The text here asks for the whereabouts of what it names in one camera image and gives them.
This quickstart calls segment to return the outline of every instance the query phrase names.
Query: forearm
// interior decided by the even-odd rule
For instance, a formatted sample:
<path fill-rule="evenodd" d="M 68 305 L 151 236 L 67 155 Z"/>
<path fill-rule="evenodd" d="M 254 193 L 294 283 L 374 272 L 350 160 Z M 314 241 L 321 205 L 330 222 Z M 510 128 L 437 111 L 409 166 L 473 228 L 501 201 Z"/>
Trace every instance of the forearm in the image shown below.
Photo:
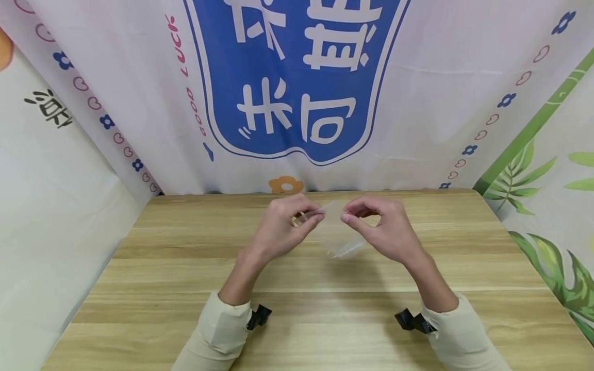
<path fill-rule="evenodd" d="M 429 341 L 439 359 L 450 371 L 509 370 L 468 300 L 451 290 L 433 258 L 420 251 L 405 267 L 419 289 L 423 317 L 437 330 Z"/>
<path fill-rule="evenodd" d="M 256 280 L 267 264 L 268 261 L 255 249 L 241 250 L 233 271 L 219 291 L 221 301 L 232 306 L 249 302 Z"/>
<path fill-rule="evenodd" d="M 239 253 L 229 278 L 204 306 L 173 371 L 229 370 L 245 345 L 252 313 L 249 298 L 266 263 L 254 250 Z"/>
<path fill-rule="evenodd" d="M 423 303 L 428 309 L 443 313 L 458 307 L 458 298 L 437 269 L 431 255 L 423 248 L 419 248 L 418 254 L 405 262 L 405 267 L 415 280 Z"/>

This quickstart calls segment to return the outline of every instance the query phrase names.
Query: black chinese character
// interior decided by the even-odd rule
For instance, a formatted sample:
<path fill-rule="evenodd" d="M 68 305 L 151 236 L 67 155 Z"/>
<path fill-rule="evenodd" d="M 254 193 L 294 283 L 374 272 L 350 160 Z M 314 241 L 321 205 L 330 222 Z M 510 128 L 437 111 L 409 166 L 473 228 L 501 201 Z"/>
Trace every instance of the black chinese character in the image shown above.
<path fill-rule="evenodd" d="M 53 96 L 53 91 L 48 89 L 47 93 L 42 91 L 33 92 L 34 99 L 25 98 L 24 101 L 30 104 L 38 104 L 41 113 L 46 118 L 45 121 L 53 120 L 58 129 L 72 123 L 72 117 L 68 109 L 58 102 Z"/>

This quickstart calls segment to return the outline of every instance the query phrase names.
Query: white chinese characters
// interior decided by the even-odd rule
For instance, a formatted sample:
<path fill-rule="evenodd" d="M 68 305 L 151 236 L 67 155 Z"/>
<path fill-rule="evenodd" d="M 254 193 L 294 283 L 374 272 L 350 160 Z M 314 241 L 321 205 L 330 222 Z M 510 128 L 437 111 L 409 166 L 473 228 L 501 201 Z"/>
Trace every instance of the white chinese characters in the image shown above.
<path fill-rule="evenodd" d="M 266 5 L 271 5 L 274 0 L 263 0 Z M 262 0 L 224 0 L 225 4 L 231 7 L 233 14 L 233 25 L 235 26 L 235 38 L 238 43 L 245 43 L 245 36 L 253 39 L 263 33 L 266 34 L 266 44 L 269 49 L 276 49 L 280 59 L 285 58 L 283 50 L 274 34 L 272 25 L 286 27 L 286 17 L 283 13 L 278 13 L 264 8 Z M 262 22 L 258 21 L 247 29 L 244 25 L 244 8 L 257 9 L 262 13 Z"/>
<path fill-rule="evenodd" d="M 254 99 L 252 96 L 252 87 L 248 84 L 244 85 L 244 102 L 237 104 L 237 109 L 245 113 L 248 127 L 239 128 L 239 133 L 246 139 L 250 139 L 249 134 L 252 131 L 256 131 L 256 115 L 264 115 L 264 126 L 266 127 L 266 134 L 274 134 L 274 123 L 273 115 L 279 120 L 285 129 L 292 127 L 289 118 L 285 112 L 293 112 L 293 108 L 282 102 L 271 102 L 270 97 L 270 80 L 264 77 L 261 82 L 262 85 L 262 104 L 254 105 Z M 285 81 L 281 78 L 279 84 L 274 92 L 274 98 L 276 100 L 281 99 L 286 92 Z M 345 125 L 345 118 L 352 116 L 355 110 L 356 100 L 354 97 L 343 98 L 343 99 L 331 99 L 331 100 L 320 100 L 312 101 L 309 94 L 305 93 L 301 95 L 301 136 L 304 142 L 312 141 L 318 144 L 330 144 L 334 142 L 340 136 L 342 129 Z M 317 119 L 312 127 L 311 133 L 309 133 L 309 113 L 315 110 L 324 110 L 332 108 L 347 107 L 348 112 L 343 118 L 341 116 L 330 116 Z M 322 127 L 325 125 L 336 125 L 334 134 L 330 137 L 322 137 L 320 132 Z"/>
<path fill-rule="evenodd" d="M 306 142 L 308 141 L 307 129 L 309 127 L 309 111 L 338 107 L 348 107 L 349 111 L 347 112 L 345 118 L 349 118 L 355 110 L 355 103 L 356 100 L 353 97 L 344 99 L 320 100 L 317 102 L 312 102 L 309 98 L 309 94 L 303 94 L 301 96 L 301 136 L 303 140 Z M 336 132 L 331 137 L 323 138 L 320 135 L 321 128 L 324 125 L 332 124 L 336 125 Z M 324 117 L 321 119 L 317 119 L 311 127 L 311 136 L 309 138 L 314 143 L 330 144 L 339 137 L 344 125 L 345 119 L 343 119 L 340 116 Z"/>
<path fill-rule="evenodd" d="M 279 85 L 274 92 L 274 98 L 281 99 L 285 95 L 286 84 L 283 79 L 280 79 Z M 266 134 L 274 134 L 274 126 L 272 123 L 272 114 L 279 119 L 285 129 L 291 127 L 289 119 L 285 115 L 285 111 L 293 112 L 290 105 L 286 103 L 270 103 L 270 82 L 267 77 L 262 79 L 262 104 L 254 106 L 252 99 L 252 87 L 248 84 L 244 85 L 244 102 L 237 105 L 237 109 L 245 112 L 245 117 L 248 121 L 248 129 L 256 130 L 255 115 L 264 115 L 264 123 L 266 125 Z M 244 132 L 239 130 L 239 133 L 247 138 Z"/>
<path fill-rule="evenodd" d="M 365 66 L 369 61 L 369 56 L 363 53 L 363 47 L 371 40 L 377 28 L 373 24 L 369 27 L 367 23 L 380 19 L 381 7 L 371 9 L 371 0 L 361 0 L 359 9 L 346 9 L 346 3 L 347 0 L 334 0 L 332 7 L 325 7 L 322 0 L 309 0 L 307 15 L 312 19 L 362 23 L 357 31 L 333 30 L 326 28 L 323 23 L 306 28 L 305 37 L 313 41 L 313 47 L 311 54 L 304 55 L 303 62 L 312 69 L 326 66 L 356 71 L 359 63 Z M 326 54 L 323 53 L 325 43 L 330 44 Z"/>

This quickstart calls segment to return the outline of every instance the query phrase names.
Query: cuff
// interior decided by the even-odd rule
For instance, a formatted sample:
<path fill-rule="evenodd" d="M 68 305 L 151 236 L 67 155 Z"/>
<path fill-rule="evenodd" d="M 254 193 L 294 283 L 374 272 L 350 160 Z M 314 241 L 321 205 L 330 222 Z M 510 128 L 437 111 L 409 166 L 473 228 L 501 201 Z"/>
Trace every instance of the cuff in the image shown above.
<path fill-rule="evenodd" d="M 481 319 L 468 299 L 462 294 L 455 295 L 458 297 L 458 307 L 451 312 L 434 312 L 422 303 L 421 314 L 437 329 L 437 332 L 429 335 L 429 340 L 439 348 L 461 354 L 485 351 L 492 347 Z"/>
<path fill-rule="evenodd" d="M 251 318 L 250 303 L 240 306 L 225 304 L 219 292 L 213 292 L 206 302 L 198 330 L 207 344 L 223 354 L 240 351 L 248 337 L 246 326 Z"/>

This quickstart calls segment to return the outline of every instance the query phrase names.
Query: clear plastic piece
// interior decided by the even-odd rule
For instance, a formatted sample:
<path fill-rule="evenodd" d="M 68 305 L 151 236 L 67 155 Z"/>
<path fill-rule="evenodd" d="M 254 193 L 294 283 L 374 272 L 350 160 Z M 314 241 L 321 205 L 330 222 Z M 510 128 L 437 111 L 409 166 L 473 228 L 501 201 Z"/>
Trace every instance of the clear plastic piece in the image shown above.
<path fill-rule="evenodd" d="M 350 258 L 365 246 L 365 239 L 340 220 L 343 208 L 347 203 L 347 200 L 335 200 L 295 220 L 295 224 L 301 225 L 313 215 L 325 214 L 324 220 L 309 235 L 318 240 L 320 245 L 326 247 L 328 256 L 331 258 Z"/>

